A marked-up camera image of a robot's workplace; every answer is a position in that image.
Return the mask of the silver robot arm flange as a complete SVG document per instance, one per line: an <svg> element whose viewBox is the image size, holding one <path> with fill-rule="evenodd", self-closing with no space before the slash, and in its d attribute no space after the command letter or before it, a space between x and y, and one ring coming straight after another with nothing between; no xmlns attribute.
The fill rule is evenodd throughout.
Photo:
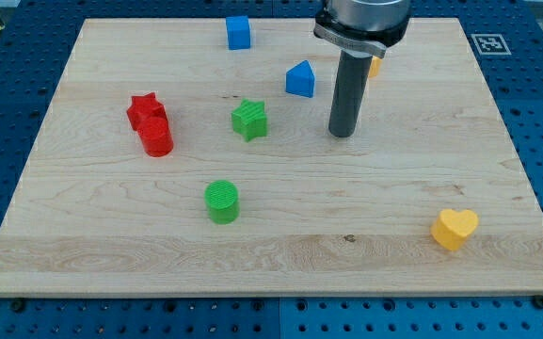
<svg viewBox="0 0 543 339"><path fill-rule="evenodd" d="M327 0L313 35L352 57L383 58L407 31L410 0Z"/></svg>

